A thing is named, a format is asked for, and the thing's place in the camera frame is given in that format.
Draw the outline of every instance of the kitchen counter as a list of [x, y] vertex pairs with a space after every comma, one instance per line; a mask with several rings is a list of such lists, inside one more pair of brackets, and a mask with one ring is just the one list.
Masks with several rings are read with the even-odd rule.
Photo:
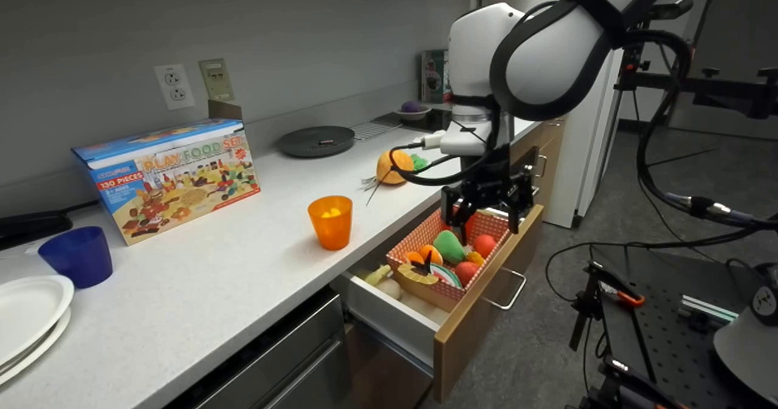
[[[537, 123], [514, 126], [522, 137]], [[359, 190], [381, 152], [419, 135], [395, 129], [315, 160], [255, 158], [261, 193], [133, 246], [104, 210], [74, 213], [76, 226], [105, 229], [114, 274], [75, 293], [66, 331], [0, 387], [0, 407], [163, 407], [439, 198], [438, 187], [382, 185], [366, 206], [370, 192]], [[458, 170], [447, 162], [422, 176]], [[306, 211], [332, 194], [354, 202], [351, 242], [334, 252]], [[0, 283], [50, 273], [22, 247], [0, 254]]]

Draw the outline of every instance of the orange cup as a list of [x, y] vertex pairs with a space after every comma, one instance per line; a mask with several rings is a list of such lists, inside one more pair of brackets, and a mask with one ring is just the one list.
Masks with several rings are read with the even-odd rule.
[[325, 196], [308, 206], [311, 224], [323, 248], [334, 250], [348, 245], [351, 237], [351, 209], [352, 202], [345, 196]]

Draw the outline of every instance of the switch plate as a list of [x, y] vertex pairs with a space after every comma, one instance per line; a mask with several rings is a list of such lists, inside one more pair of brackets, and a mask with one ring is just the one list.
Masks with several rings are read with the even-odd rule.
[[208, 97], [214, 101], [232, 101], [235, 96], [224, 58], [203, 60], [199, 64]]
[[195, 98], [189, 87], [187, 73], [183, 64], [167, 64], [166, 66], [154, 66], [156, 80], [162, 90], [167, 109], [177, 110], [195, 106]]

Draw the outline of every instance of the stack of plates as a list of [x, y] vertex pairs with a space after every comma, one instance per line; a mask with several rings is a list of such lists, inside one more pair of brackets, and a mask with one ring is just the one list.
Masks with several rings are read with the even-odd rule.
[[0, 284], [0, 385], [42, 356], [70, 322], [73, 282], [61, 275]]

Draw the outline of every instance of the black frying pan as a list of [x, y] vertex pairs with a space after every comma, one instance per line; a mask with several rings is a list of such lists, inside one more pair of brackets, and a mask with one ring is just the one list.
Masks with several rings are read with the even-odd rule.
[[354, 145], [354, 131], [342, 126], [298, 129], [278, 139], [278, 149], [292, 157], [325, 157]]

